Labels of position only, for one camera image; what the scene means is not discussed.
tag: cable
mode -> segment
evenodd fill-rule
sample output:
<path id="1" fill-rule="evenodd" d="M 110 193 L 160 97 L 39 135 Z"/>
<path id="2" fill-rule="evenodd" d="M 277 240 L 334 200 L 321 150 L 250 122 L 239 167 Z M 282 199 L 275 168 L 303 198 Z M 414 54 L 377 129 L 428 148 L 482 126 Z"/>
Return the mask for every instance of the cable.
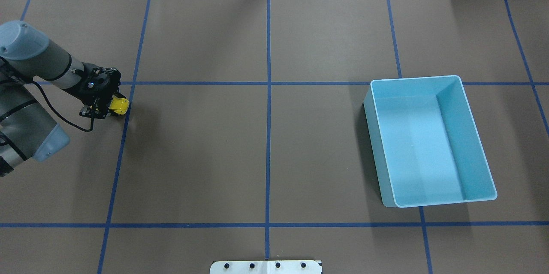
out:
<path id="1" fill-rule="evenodd" d="M 80 129 L 81 131 L 84 131 L 84 132 L 90 132 L 94 129 L 94 114 L 95 114 L 95 108 L 92 108 L 92 111 L 90 113 L 90 128 L 89 129 L 84 129 L 76 124 L 74 124 L 73 122 L 67 120 L 66 118 L 64 118 L 61 114 L 59 114 L 59 112 L 57 112 L 57 110 L 55 110 L 55 108 L 53 108 L 53 106 L 51 105 L 51 102 L 49 102 L 49 99 L 48 97 L 45 95 L 45 92 L 44 90 L 42 89 L 42 87 L 36 82 L 36 81 L 31 81 L 31 83 L 33 85 L 35 85 L 39 90 L 40 90 L 40 93 L 42 94 L 42 96 L 44 97 L 44 100 L 45 100 L 45 103 L 48 104 L 49 108 L 51 109 L 51 111 L 53 111 L 53 113 L 55 113 L 56 116 L 58 116 L 60 119 L 63 120 L 63 122 L 71 125 L 72 127 L 76 127 L 77 129 Z"/>

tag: brown table surface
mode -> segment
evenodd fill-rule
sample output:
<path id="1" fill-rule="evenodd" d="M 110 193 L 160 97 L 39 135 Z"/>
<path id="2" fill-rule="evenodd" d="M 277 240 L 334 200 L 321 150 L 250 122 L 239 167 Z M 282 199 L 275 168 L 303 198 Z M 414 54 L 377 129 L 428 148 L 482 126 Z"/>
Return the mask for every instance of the brown table surface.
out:
<path id="1" fill-rule="evenodd" d="M 133 104 L 0 179 L 0 273 L 549 272 L 548 0 L 0 0 L 20 18 Z M 437 75 L 463 79 L 498 198 L 386 208 L 369 81 Z"/>

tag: white mounting plate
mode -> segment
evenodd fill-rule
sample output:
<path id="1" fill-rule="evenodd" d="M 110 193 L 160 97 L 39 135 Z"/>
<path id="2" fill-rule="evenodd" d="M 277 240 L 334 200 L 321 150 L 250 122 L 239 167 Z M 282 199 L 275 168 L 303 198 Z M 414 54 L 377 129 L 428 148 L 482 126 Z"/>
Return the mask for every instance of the white mounting plate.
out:
<path id="1" fill-rule="evenodd" d="M 322 262 L 316 260 L 214 262 L 210 267 L 210 274 L 322 274 Z"/>

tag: blue tape grid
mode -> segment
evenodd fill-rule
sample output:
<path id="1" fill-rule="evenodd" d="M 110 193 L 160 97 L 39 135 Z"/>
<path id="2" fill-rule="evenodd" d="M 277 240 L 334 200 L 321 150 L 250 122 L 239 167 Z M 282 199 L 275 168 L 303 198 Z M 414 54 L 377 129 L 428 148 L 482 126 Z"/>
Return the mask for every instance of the blue tape grid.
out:
<path id="1" fill-rule="evenodd" d="M 400 58 L 398 56 L 398 44 L 396 41 L 396 33 L 394 27 L 394 21 L 392 17 L 392 8 L 390 0 L 387 1 L 387 9 L 389 22 L 391 27 L 392 42 L 395 53 L 396 69 L 398 71 L 398 77 L 402 78 L 402 72 L 400 68 Z M 21 19 L 24 20 L 27 10 L 30 6 L 31 0 L 27 0 L 25 8 L 22 12 Z M 528 61 L 524 55 L 522 44 L 516 27 L 514 25 L 513 17 L 510 11 L 508 0 L 504 0 L 504 4 L 509 17 L 511 29 L 516 39 L 517 47 L 522 57 L 524 68 L 527 72 L 529 82 L 463 82 L 466 86 L 530 86 L 532 88 L 543 124 L 549 135 L 549 125 L 547 118 L 543 112 L 543 107 L 537 94 L 536 86 L 549 86 L 549 82 L 534 82 Z M 124 81 L 122 84 L 131 85 L 130 100 L 133 98 L 135 92 L 135 86 L 147 86 L 147 85 L 235 85 L 235 86 L 267 86 L 267 143 L 266 143 L 266 178 L 265 178 L 265 223 L 111 223 L 112 210 L 114 208 L 114 200 L 116 197 L 116 188 L 118 186 L 118 177 L 120 174 L 120 166 L 122 164 L 122 155 L 124 152 L 125 139 L 127 134 L 127 128 L 131 113 L 131 108 L 128 110 L 124 129 L 122 131 L 122 139 L 120 142 L 120 150 L 118 153 L 118 162 L 116 164 L 116 171 L 114 180 L 112 183 L 111 198 L 109 203 L 109 209 L 107 214 L 106 223 L 0 223 L 0 228 L 101 228 L 104 229 L 103 244 L 100 252 L 100 260 L 98 264 L 97 273 L 100 274 L 103 268 L 103 262 L 106 253 L 106 245 L 108 242 L 109 230 L 120 228 L 179 228 L 179 229 L 193 229 L 193 228 L 263 228 L 265 229 L 265 259 L 269 259 L 269 231 L 270 228 L 376 228 L 376 227 L 421 227 L 423 233 L 423 241 L 425 248 L 425 257 L 427 260 L 427 268 L 430 274 L 433 273 L 433 267 L 431 264 L 431 253 L 429 249 L 429 239 L 427 234 L 427 227 L 459 227 L 459 226 L 549 226 L 549 221 L 473 221 L 473 222 L 427 222 L 425 221 L 425 215 L 423 207 L 420 206 L 419 223 L 271 223 L 270 222 L 270 166 L 271 166 L 271 90 L 272 86 L 339 86 L 339 85 L 369 85 L 369 82 L 273 82 L 271 79 L 271 0 L 267 0 L 267 82 L 208 82 L 208 81 L 137 81 L 137 74 L 139 72 L 139 61 L 141 59 L 141 51 L 143 48 L 143 40 L 145 39 L 145 30 L 147 28 L 147 18 L 151 0 L 147 0 L 147 6 L 145 8 L 145 16 L 143 18 L 143 26 L 141 29 L 141 37 L 139 38 L 139 49 L 137 52 L 135 68 L 133 72 L 132 81 Z"/>

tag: plastic storage bin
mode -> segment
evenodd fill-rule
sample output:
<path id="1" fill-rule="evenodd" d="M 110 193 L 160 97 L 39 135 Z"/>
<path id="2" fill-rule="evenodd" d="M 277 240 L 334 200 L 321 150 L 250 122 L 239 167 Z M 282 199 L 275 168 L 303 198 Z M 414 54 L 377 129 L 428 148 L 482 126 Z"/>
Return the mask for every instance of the plastic storage bin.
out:
<path id="1" fill-rule="evenodd" d="M 385 206 L 498 196 L 458 76 L 374 80 L 364 108 Z"/>

